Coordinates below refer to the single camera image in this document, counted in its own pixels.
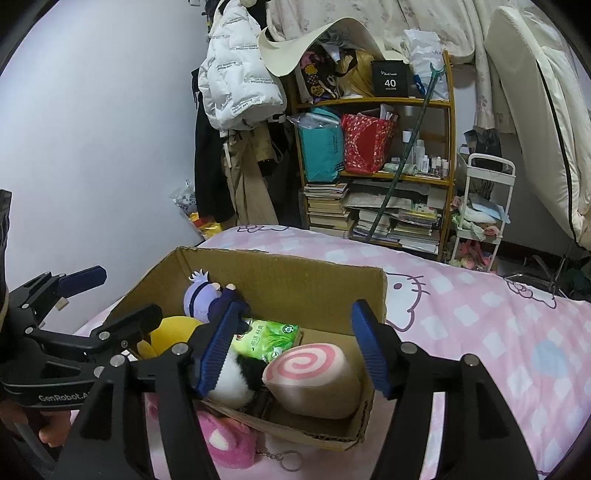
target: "white puffer jacket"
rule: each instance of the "white puffer jacket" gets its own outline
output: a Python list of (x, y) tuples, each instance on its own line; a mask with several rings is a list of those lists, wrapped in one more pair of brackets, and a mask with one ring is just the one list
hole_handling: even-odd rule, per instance
[(285, 111), (281, 82), (265, 67), (258, 48), (261, 27), (239, 0), (216, 10), (199, 90), (212, 127), (252, 130)]

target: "screw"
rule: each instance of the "screw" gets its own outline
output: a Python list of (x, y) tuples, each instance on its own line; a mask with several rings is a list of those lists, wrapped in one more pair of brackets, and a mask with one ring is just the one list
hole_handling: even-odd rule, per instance
[(400, 349), (409, 355), (417, 353), (418, 351), (418, 347), (412, 342), (404, 342), (402, 345), (400, 345)]
[(125, 363), (125, 357), (123, 355), (113, 355), (111, 357), (111, 360), (109, 361), (109, 363), (111, 365), (113, 365), (113, 367), (120, 367), (121, 365), (123, 365)]
[(173, 353), (175, 355), (182, 355), (189, 351), (189, 346), (186, 343), (177, 343), (173, 345)]
[(472, 353), (464, 355), (464, 361), (471, 367), (475, 367), (480, 363), (480, 359)]

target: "human hand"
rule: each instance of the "human hand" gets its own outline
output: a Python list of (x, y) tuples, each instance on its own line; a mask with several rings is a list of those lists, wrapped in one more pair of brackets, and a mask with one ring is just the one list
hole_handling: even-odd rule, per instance
[[(41, 415), (47, 418), (48, 425), (39, 431), (39, 439), (50, 447), (63, 445), (72, 426), (70, 424), (70, 412), (45, 411), (41, 412)], [(12, 400), (0, 402), (0, 420), (9, 429), (11, 429), (12, 423), (28, 424), (27, 414), (24, 409)]]

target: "green tissue pack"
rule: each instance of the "green tissue pack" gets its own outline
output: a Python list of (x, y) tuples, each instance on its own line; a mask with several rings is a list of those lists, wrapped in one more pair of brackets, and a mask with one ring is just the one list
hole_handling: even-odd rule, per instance
[(248, 332), (244, 335), (236, 335), (232, 340), (234, 350), (244, 356), (270, 363), (301, 341), (300, 328), (297, 325), (258, 319), (244, 319), (244, 321), (250, 326)]

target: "curtain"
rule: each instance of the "curtain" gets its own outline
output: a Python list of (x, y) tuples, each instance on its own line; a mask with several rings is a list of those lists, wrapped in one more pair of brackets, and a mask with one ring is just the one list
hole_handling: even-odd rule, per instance
[(338, 18), (353, 17), (381, 38), (387, 49), (402, 54), (404, 30), (434, 31), (454, 64), (475, 65), (475, 125), (514, 133), (501, 81), (484, 48), (494, 10), (507, 3), (509, 0), (272, 0), (267, 23), (274, 39), (284, 41)]

